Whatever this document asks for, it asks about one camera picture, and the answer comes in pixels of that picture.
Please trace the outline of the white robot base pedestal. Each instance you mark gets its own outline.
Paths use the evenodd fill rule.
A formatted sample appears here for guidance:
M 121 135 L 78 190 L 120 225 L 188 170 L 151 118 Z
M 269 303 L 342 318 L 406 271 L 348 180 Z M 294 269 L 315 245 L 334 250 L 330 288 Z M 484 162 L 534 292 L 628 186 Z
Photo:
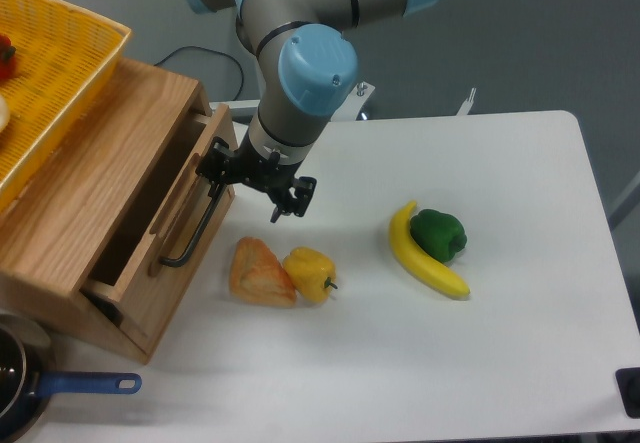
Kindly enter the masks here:
M 257 88 L 258 88 L 258 94 L 259 94 L 258 103 L 256 106 L 256 112 L 259 113 L 261 109 L 261 103 L 263 101 L 264 93 L 266 90 L 266 81 L 264 79 L 263 71 L 260 67 L 258 59 L 254 60 L 254 69 L 255 69 Z

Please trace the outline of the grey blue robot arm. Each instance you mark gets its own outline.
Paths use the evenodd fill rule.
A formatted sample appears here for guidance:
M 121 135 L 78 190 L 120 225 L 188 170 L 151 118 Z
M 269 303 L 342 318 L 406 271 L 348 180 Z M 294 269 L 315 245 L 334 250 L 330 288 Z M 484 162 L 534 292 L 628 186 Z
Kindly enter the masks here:
M 298 168 L 357 82 L 358 58 L 344 32 L 437 1 L 187 0 L 197 13 L 235 10 L 238 38 L 264 81 L 240 146 L 215 140 L 200 165 L 213 190 L 241 183 L 265 193 L 275 216 L 303 216 L 316 182 Z

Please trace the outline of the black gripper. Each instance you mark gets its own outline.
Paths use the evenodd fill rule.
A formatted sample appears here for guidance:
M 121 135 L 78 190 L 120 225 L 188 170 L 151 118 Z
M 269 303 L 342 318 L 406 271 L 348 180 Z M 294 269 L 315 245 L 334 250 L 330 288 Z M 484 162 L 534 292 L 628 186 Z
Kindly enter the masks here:
M 249 140 L 243 140 L 234 152 L 221 137 L 214 137 L 196 167 L 196 174 L 208 181 L 208 196 L 217 198 L 228 185 L 242 183 L 267 194 L 275 205 L 270 217 L 276 223 L 281 216 L 303 217 L 314 196 L 317 180 L 294 177 L 301 162 L 284 164 L 280 157 L 263 158 Z

